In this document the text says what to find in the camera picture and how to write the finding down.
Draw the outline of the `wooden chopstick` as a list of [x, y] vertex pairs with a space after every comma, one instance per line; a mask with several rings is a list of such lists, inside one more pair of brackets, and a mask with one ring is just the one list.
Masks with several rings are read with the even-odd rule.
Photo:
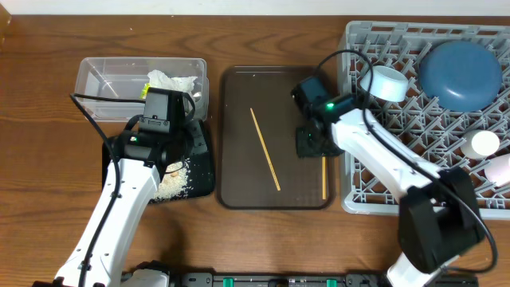
[[322, 199], [327, 200], [328, 198], [328, 181], [327, 181], [327, 160], [326, 157], [321, 158], [321, 166], [322, 166]]
[[259, 123], [257, 121], [257, 117], [255, 115], [255, 112], [254, 112], [253, 108], [250, 108], [249, 110], [250, 110], [250, 113], [251, 113], [251, 116], [252, 116], [252, 120], [253, 120], [254, 126], [255, 126], [256, 131], [257, 131], [257, 135], [258, 135], [259, 141], [260, 141], [261, 146], [262, 146], [262, 150], [263, 150], [263, 152], [265, 154], [265, 158], [266, 158], [267, 164], [269, 166], [270, 173], [271, 173], [271, 175], [273, 177], [273, 182], [275, 184], [275, 187], [276, 187], [277, 191], [281, 191], [281, 185], [280, 185], [279, 180], [277, 178], [277, 174], [276, 174], [276, 171], [274, 169], [273, 162], [271, 160], [269, 151], [267, 149], [264, 136], [263, 136], [263, 134], [261, 132]]

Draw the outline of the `rice pile with nuts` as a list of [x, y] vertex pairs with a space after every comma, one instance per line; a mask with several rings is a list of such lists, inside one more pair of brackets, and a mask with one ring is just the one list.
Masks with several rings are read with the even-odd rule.
[[189, 174], [188, 159], [170, 164], [152, 199], [155, 202], [166, 202], [187, 198], [191, 190], [188, 186]]

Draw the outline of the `yellow snack wrapper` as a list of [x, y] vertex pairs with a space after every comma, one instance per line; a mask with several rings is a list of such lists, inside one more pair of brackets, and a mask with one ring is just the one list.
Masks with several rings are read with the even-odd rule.
[[142, 92], [140, 93], [140, 98], [142, 100], [145, 100], [146, 97], [147, 97], [147, 92], [148, 92], [148, 89], [150, 88], [150, 84], [149, 83], [146, 83], [144, 86], [143, 86], [143, 89], [142, 89]]

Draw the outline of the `white tissue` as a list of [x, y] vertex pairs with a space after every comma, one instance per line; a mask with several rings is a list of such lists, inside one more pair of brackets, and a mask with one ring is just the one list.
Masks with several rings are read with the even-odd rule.
[[197, 77], [168, 77], [164, 72], [154, 69], [147, 74], [148, 88], [161, 88], [179, 92], [188, 92], [198, 102], [202, 99], [201, 92], [193, 92]]

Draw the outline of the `light blue bowl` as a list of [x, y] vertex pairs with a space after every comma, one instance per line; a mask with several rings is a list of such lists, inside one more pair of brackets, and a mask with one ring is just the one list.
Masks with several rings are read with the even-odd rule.
[[405, 100], [408, 89], [408, 79], [399, 71], [376, 65], [373, 67], [374, 75], [368, 70], [360, 81], [360, 87], [381, 100], [402, 102]]

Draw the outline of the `dark blue bowl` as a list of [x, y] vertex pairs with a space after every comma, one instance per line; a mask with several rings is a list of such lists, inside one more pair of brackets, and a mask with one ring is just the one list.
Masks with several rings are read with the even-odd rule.
[[422, 91], [453, 112], [475, 112], [490, 105], [503, 83], [499, 61], [483, 45], [449, 41], [420, 63]]

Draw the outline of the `cream white cup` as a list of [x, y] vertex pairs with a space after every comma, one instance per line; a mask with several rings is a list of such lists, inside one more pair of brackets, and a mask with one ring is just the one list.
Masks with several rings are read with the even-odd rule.
[[499, 146], [500, 139], [491, 131], [474, 130], [463, 135], [465, 142], [461, 151], [467, 158], [483, 159], [494, 154]]

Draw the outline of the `pink cup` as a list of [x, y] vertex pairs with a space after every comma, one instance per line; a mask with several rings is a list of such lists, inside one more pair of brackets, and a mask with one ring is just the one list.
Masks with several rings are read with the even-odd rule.
[[484, 174], [486, 179], [497, 187], [509, 184], [509, 154], [491, 159], [484, 168]]

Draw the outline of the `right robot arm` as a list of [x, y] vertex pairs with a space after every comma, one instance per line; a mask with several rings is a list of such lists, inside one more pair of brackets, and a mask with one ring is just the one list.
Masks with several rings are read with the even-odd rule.
[[309, 139], [360, 161], [398, 200], [402, 253], [387, 270], [392, 286], [426, 286], [462, 254], [491, 239], [469, 175], [416, 155], [372, 116], [368, 101], [292, 92], [311, 125]]

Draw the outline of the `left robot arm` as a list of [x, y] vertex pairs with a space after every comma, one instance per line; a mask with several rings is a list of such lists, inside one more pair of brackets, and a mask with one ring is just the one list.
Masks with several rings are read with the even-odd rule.
[[214, 190], [210, 136], [201, 120], [174, 134], [132, 130], [133, 122], [104, 150], [114, 151], [103, 191], [75, 250], [51, 286], [178, 286], [163, 263], [150, 261], [123, 272], [147, 205], [209, 195]]

